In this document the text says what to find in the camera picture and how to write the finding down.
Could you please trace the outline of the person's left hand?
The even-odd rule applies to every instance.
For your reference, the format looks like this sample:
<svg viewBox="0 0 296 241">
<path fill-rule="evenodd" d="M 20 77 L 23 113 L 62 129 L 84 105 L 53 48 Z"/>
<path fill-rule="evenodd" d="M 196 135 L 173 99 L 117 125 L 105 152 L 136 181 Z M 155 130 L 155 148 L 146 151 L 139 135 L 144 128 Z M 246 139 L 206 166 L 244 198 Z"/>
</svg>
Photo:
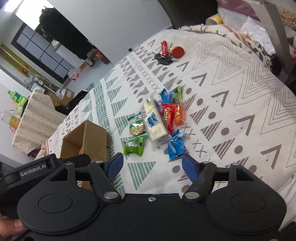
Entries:
<svg viewBox="0 0 296 241">
<path fill-rule="evenodd" d="M 1 219 L 0 227 L 0 233 L 3 238 L 20 235 L 25 231 L 25 228 L 19 219 Z"/>
</svg>

